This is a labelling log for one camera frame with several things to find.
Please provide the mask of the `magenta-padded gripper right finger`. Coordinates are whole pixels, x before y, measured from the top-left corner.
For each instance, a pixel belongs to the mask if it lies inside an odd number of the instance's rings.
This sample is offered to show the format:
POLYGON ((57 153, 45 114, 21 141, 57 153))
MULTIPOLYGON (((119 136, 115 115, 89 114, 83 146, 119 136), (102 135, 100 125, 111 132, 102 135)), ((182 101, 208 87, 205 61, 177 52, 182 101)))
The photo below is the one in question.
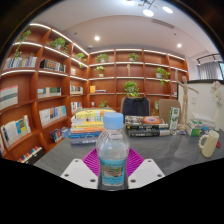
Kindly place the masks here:
POLYGON ((127 186, 140 188, 164 177, 164 173, 153 159, 144 159, 134 149, 129 150, 126 161, 127 186))

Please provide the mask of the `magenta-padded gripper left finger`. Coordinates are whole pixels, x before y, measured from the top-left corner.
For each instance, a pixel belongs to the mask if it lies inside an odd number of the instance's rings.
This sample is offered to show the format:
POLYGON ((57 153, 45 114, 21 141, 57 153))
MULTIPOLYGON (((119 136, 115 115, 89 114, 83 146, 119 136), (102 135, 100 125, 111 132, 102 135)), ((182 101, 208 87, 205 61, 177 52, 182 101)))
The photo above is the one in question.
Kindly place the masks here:
POLYGON ((87 153, 82 159, 73 159, 61 177, 78 186, 97 189, 100 165, 95 149, 87 153))

